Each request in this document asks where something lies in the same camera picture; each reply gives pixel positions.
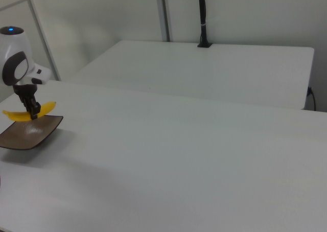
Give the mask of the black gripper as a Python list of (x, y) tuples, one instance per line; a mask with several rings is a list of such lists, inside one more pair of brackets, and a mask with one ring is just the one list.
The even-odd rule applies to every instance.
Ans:
[(36, 84), (26, 85), (13, 85), (13, 90), (18, 95), (20, 101), (23, 103), (26, 112), (30, 113), (32, 120), (38, 118), (38, 114), (41, 110), (41, 105), (35, 99), (35, 93), (37, 92)]

